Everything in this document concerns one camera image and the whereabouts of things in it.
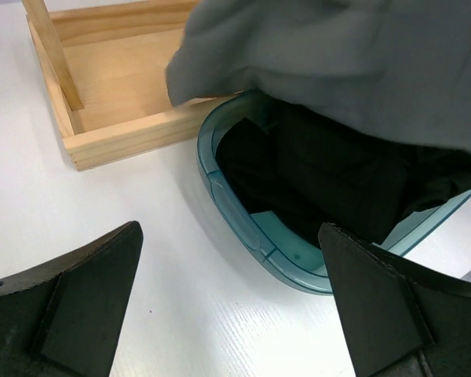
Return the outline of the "black dress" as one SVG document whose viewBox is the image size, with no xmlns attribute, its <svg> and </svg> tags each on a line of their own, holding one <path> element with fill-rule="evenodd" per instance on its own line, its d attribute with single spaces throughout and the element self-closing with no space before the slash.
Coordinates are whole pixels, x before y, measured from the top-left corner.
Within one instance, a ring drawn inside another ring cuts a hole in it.
<svg viewBox="0 0 471 377">
<path fill-rule="evenodd" d="M 248 212 L 271 211 L 312 244 L 325 222 L 382 243 L 411 214 L 471 189 L 467 152 L 384 141 L 291 104 L 268 130 L 237 122 L 215 158 Z"/>
</svg>

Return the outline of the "grey dress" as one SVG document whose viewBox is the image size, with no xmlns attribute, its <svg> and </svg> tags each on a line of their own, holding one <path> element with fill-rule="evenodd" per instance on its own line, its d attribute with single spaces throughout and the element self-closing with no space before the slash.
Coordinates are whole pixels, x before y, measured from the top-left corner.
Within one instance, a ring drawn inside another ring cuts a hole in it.
<svg viewBox="0 0 471 377">
<path fill-rule="evenodd" d="M 471 1 L 201 1 L 170 102 L 260 90 L 371 136 L 471 152 Z"/>
</svg>

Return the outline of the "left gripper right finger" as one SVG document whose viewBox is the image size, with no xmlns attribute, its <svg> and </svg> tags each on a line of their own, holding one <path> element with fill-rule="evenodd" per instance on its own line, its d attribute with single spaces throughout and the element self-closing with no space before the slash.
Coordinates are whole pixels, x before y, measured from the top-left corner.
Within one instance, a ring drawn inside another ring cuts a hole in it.
<svg viewBox="0 0 471 377">
<path fill-rule="evenodd" d="M 319 231 L 358 376 L 471 376 L 471 282 L 357 239 Z"/>
</svg>

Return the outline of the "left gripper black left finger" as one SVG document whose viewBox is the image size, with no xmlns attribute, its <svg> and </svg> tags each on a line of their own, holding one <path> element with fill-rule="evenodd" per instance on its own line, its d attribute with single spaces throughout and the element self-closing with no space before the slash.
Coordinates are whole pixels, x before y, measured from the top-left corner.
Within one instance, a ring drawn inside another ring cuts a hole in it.
<svg viewBox="0 0 471 377">
<path fill-rule="evenodd" d="M 137 221 L 0 279 L 0 376 L 108 376 L 143 244 Z"/>
</svg>

